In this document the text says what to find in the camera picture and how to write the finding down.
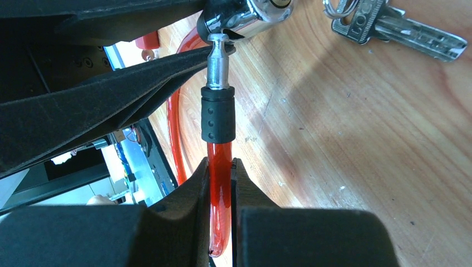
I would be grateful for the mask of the silver key with ring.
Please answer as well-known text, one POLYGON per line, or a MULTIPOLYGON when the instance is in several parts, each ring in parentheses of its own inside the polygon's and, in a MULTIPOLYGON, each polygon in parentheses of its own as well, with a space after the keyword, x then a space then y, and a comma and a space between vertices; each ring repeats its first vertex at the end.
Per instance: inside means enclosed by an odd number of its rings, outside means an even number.
POLYGON ((332 20, 331 29, 360 45, 370 39, 395 41, 443 62, 456 60, 468 42, 454 34, 405 18, 405 11, 388 1, 323 1, 324 14, 332 20))

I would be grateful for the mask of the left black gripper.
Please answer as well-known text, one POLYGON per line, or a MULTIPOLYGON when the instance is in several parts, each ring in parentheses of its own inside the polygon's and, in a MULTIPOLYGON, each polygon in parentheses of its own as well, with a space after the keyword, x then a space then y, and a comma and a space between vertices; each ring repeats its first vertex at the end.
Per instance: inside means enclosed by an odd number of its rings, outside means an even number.
POLYGON ((10 67, 33 43, 109 46, 201 11, 205 1, 1 1, 1 176, 78 148, 149 116, 211 47, 166 56, 60 92, 30 97, 30 71, 10 67))

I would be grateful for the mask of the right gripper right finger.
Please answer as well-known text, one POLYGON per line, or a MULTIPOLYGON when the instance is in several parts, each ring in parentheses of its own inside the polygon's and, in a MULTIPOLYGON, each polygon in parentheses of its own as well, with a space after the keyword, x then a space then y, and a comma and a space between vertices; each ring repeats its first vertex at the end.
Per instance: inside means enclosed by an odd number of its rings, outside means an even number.
POLYGON ((389 233, 373 213, 283 208, 232 162, 234 266, 398 266, 389 233))

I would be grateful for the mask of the red cable lock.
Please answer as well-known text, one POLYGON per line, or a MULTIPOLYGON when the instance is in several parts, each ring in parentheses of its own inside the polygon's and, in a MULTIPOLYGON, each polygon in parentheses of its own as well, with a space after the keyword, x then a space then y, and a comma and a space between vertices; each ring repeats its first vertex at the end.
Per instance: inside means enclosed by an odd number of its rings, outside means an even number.
POLYGON ((196 26, 178 52, 211 45, 206 84, 201 89, 201 137, 207 144, 210 193, 209 255, 221 256, 231 231, 232 141, 235 139, 235 89, 229 84, 229 51, 285 21, 295 1, 205 1, 196 26))

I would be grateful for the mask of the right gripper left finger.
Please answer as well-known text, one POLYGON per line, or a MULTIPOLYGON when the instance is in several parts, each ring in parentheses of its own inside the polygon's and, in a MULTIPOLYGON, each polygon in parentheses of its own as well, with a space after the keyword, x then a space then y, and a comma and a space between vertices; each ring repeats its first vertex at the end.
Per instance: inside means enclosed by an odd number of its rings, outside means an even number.
POLYGON ((208 159, 151 206, 30 206, 1 221, 2 266, 208 266, 208 159))

